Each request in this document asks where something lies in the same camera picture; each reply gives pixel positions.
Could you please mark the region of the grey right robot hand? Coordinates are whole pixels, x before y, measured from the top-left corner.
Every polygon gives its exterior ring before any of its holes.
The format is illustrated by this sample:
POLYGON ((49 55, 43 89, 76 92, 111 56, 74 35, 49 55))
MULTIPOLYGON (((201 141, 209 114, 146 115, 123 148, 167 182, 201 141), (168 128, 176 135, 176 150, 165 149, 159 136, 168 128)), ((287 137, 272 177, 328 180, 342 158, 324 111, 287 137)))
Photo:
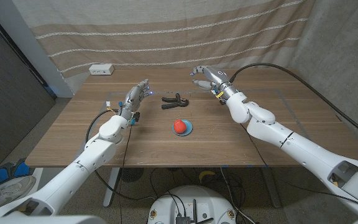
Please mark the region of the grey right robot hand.
POLYGON ((198 73, 203 74, 208 81, 193 79, 193 83, 203 90, 210 90, 220 100, 227 101, 238 92, 229 81, 227 74, 222 70, 200 65, 195 67, 190 75, 193 77, 198 73))

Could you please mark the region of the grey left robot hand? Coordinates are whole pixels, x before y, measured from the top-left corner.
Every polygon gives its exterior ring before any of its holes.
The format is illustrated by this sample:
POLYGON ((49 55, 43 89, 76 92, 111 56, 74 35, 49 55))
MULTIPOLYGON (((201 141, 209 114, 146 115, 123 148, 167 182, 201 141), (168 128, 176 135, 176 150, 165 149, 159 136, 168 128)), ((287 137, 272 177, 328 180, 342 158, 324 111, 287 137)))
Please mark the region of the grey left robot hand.
POLYGON ((149 80, 145 79, 135 85, 124 98, 121 109, 118 112, 126 120, 130 120, 132 114, 139 109, 140 102, 152 94, 149 92, 149 80))

